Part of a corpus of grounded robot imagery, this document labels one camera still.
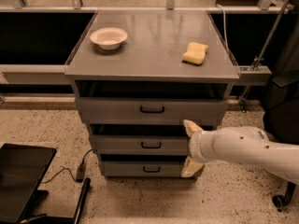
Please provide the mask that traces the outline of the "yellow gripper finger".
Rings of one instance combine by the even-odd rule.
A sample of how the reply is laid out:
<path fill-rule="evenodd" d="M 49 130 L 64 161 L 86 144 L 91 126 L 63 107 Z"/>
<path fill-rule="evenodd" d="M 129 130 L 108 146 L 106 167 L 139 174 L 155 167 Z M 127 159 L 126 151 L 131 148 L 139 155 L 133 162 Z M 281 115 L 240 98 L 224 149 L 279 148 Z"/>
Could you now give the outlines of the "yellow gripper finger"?
<path fill-rule="evenodd" d="M 203 129 L 198 126 L 195 122 L 185 119 L 183 120 L 183 124 L 186 130 L 186 134 L 191 137 L 194 133 L 201 132 Z"/>
<path fill-rule="evenodd" d="M 204 164 L 195 161 L 191 156 L 188 156 L 184 162 L 180 176 L 183 178 L 192 177 L 195 173 L 200 171 L 204 167 Z"/>

